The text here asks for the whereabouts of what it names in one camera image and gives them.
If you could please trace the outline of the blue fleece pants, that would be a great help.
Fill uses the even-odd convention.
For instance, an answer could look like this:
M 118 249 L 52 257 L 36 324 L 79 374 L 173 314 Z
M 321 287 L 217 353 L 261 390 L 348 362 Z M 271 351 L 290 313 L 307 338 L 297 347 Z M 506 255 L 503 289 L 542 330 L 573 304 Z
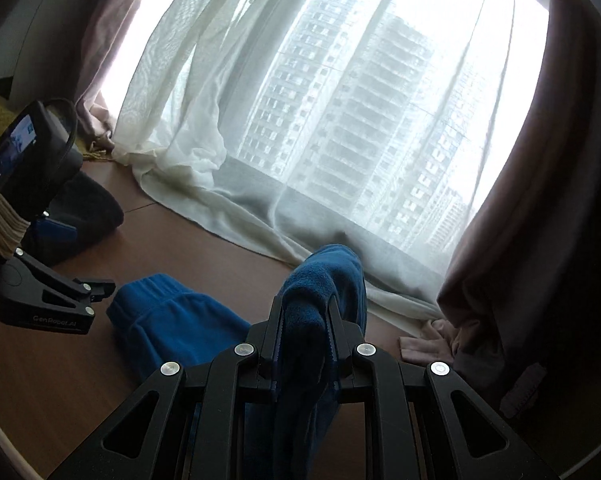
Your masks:
M 338 404 L 329 381 L 326 310 L 335 300 L 343 320 L 366 326 L 362 264 L 350 248 L 327 245 L 282 285 L 283 327 L 274 405 L 246 411 L 247 474 L 305 479 Z M 165 274 L 122 286 L 107 309 L 130 375 L 144 382 L 164 363 L 185 367 L 215 359 L 245 341 L 250 323 L 217 300 Z

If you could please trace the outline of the black cloth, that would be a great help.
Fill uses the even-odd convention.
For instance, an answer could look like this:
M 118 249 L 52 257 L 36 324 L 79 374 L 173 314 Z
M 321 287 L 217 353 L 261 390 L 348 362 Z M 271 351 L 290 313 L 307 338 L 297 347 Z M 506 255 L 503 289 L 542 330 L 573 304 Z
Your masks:
M 22 240 L 23 251 L 46 266 L 57 266 L 98 244 L 125 218 L 115 197 L 83 171 L 66 183 L 46 212 Z

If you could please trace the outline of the brown curtain right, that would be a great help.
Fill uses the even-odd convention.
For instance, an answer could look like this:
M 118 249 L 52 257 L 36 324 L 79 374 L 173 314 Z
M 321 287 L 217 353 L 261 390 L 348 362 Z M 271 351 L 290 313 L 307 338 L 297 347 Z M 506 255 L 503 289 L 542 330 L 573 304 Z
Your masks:
M 601 444 L 601 0 L 550 0 L 528 116 L 437 300 L 404 361 L 451 365 L 556 471 Z

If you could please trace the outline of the brown curtain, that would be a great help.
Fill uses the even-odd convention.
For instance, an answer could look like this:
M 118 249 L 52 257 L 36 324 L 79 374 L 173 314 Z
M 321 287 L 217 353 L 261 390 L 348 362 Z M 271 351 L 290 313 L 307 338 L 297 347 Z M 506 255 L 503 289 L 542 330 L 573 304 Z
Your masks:
M 98 0 L 81 43 L 75 110 L 78 132 L 90 152 L 111 151 L 114 122 L 101 89 L 141 0 Z
M 437 300 L 404 361 L 451 365 L 556 471 L 601 444 L 601 0 L 550 0 L 528 116 Z

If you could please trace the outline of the brown curtain left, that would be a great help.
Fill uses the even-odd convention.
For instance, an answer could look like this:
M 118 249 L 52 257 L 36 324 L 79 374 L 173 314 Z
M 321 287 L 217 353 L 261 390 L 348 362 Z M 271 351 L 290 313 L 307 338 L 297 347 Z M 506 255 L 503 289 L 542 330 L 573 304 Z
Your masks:
M 141 0 L 98 0 L 81 43 L 75 110 L 78 132 L 90 152 L 111 151 L 114 122 L 101 89 Z

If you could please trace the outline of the white sheer curtain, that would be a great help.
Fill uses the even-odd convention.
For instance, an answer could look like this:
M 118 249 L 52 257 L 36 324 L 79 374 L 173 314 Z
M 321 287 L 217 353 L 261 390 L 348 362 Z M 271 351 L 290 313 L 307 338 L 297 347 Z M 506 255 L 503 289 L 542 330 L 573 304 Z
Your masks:
M 511 153 L 550 0 L 145 0 L 114 159 L 202 228 L 296 266 L 360 257 L 414 326 Z

